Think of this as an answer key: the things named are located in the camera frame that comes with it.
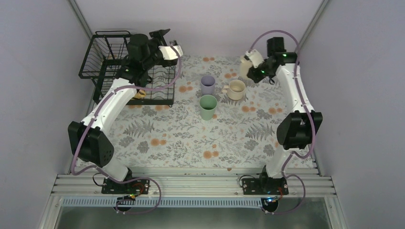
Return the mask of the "lavender plastic cup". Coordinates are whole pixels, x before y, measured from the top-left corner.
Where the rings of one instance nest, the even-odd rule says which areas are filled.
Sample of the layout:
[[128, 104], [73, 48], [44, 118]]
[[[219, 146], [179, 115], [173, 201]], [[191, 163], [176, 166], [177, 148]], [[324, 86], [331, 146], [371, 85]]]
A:
[[216, 79], [211, 75], [205, 75], [201, 78], [201, 94], [212, 95], [215, 90]]

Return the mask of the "cream ceramic mug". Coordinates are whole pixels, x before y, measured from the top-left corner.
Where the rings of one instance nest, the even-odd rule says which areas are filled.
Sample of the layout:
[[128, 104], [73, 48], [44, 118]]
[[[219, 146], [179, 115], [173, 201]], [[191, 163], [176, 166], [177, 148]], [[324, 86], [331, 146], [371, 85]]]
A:
[[232, 80], [228, 85], [222, 88], [222, 93], [226, 94], [231, 100], [241, 100], [245, 96], [246, 85], [241, 80]]

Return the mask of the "mint green plastic cup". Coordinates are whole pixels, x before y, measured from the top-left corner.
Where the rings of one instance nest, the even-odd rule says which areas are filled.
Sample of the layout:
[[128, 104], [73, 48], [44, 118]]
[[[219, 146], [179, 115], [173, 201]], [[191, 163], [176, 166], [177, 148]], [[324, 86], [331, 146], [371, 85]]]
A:
[[200, 116], [203, 120], [212, 119], [217, 107], [217, 100], [213, 95], [203, 95], [199, 100]]

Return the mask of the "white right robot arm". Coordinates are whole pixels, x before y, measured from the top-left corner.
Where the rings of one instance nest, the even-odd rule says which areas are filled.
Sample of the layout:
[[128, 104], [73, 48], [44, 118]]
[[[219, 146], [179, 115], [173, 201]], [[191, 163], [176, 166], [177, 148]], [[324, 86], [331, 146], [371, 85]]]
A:
[[271, 194], [277, 187], [286, 185], [285, 168], [296, 156], [310, 156], [316, 133], [323, 121], [322, 113], [316, 112], [306, 95], [296, 52], [287, 52], [282, 37], [267, 40], [267, 58], [255, 49], [247, 51], [242, 58], [247, 62], [245, 78], [259, 83], [265, 78], [276, 78], [280, 83], [289, 110], [277, 127], [277, 141], [281, 145], [274, 158], [266, 164], [259, 176], [259, 189]]

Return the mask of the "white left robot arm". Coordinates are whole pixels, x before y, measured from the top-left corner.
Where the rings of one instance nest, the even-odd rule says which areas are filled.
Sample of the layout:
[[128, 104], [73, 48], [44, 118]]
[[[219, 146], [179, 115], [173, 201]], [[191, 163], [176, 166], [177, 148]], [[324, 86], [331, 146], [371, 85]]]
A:
[[[181, 73], [183, 51], [176, 40], [166, 42], [164, 36], [169, 29], [151, 31], [149, 35], [130, 35], [127, 55], [113, 78], [107, 94], [81, 122], [72, 121], [68, 126], [68, 136], [73, 158], [70, 172], [78, 176], [94, 168], [114, 182], [120, 193], [127, 193], [133, 187], [132, 171], [113, 158], [114, 147], [107, 137], [113, 122], [137, 95], [147, 92], [164, 91], [173, 86]], [[177, 72], [169, 83], [156, 88], [148, 87], [148, 75], [155, 66], [177, 67]]]

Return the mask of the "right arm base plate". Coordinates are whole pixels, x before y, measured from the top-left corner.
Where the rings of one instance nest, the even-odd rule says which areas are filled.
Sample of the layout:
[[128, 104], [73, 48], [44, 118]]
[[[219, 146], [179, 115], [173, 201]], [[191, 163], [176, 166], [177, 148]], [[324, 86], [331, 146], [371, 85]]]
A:
[[288, 195], [288, 185], [285, 178], [242, 178], [244, 195]]

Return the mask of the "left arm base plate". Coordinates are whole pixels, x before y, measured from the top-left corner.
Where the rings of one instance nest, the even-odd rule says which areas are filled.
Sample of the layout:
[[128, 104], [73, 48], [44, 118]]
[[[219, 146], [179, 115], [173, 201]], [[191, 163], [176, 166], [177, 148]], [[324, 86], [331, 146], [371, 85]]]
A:
[[136, 179], [130, 183], [119, 184], [111, 179], [104, 179], [101, 189], [102, 194], [122, 194], [122, 195], [139, 195], [148, 194], [150, 181], [147, 179]]

